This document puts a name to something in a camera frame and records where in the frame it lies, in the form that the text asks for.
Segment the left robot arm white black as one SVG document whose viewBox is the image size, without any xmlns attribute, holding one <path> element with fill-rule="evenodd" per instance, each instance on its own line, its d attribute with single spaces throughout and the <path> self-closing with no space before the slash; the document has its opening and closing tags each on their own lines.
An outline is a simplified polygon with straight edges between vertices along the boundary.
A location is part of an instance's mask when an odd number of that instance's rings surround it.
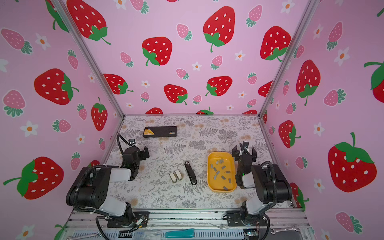
<svg viewBox="0 0 384 240">
<path fill-rule="evenodd" d="M 146 227 L 149 212 L 134 212 L 128 202 L 109 194 L 109 187 L 117 182 L 134 181 L 139 173 L 141 161 L 150 157 L 147 147 L 140 150 L 134 139 L 126 140 L 117 135 L 122 154 L 121 166 L 95 165 L 84 167 L 66 196 L 68 206 L 78 213 L 95 213 L 98 221 L 104 219 L 108 228 L 131 228 L 132 231 Z"/>
</svg>

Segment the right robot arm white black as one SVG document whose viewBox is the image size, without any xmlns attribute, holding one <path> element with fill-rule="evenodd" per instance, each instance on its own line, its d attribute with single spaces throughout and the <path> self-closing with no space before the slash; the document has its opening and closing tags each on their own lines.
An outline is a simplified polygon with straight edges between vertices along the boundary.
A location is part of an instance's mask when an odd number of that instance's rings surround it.
<svg viewBox="0 0 384 240">
<path fill-rule="evenodd" d="M 266 212 L 277 203 L 292 199 L 293 193 L 279 166 L 270 161 L 255 165 L 257 151 L 248 151 L 247 142 L 232 149 L 232 157 L 238 163 L 235 181 L 241 189 L 255 189 L 256 194 L 243 202 L 239 210 L 228 211 L 224 216 L 228 226 L 256 226 L 267 223 Z"/>
</svg>

